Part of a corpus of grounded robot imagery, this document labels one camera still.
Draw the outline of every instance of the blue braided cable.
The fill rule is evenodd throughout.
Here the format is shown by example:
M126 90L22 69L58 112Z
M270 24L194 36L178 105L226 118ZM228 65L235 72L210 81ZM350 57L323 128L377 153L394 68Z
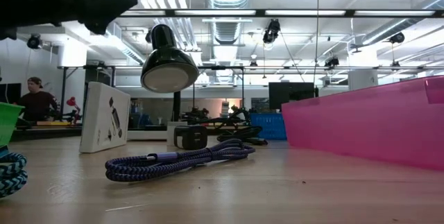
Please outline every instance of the blue braided cable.
M27 182L28 174L23 170L28 162L24 155L9 153L0 157L0 198L9 196L19 191Z
M244 159L255 151L253 147L245 146L239 139L230 139L211 148L184 153L168 152L112 159L105 163L105 175L115 182L139 182L191 168L198 164Z

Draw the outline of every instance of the table surface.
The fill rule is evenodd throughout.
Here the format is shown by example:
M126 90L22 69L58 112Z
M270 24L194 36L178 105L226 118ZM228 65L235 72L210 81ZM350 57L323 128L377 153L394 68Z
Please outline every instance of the table surface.
M79 137L13 142L28 184L0 199L0 223L444 223L444 172L314 150L284 141L246 160L159 180L112 182L107 160L167 150L130 141L79 154Z

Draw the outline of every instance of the black charger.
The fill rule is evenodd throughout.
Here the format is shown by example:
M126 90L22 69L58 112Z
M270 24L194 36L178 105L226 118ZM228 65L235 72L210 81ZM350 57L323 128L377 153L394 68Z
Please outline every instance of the black charger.
M174 129L174 146L185 150L207 147L208 134L205 126L177 126Z

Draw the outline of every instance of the person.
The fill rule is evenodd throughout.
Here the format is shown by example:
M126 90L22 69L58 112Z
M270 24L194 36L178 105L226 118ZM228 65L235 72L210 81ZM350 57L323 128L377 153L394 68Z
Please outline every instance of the person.
M37 77L28 79L29 93L22 96L18 105L24 106L23 119L27 121L46 121L49 118L50 106L57 111L57 100L48 92L42 91L42 80Z

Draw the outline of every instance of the green bin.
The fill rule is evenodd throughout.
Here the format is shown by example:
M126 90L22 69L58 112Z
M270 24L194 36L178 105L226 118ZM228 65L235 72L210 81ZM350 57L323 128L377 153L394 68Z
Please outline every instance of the green bin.
M9 103L0 103L0 147L9 144L17 117L23 108Z

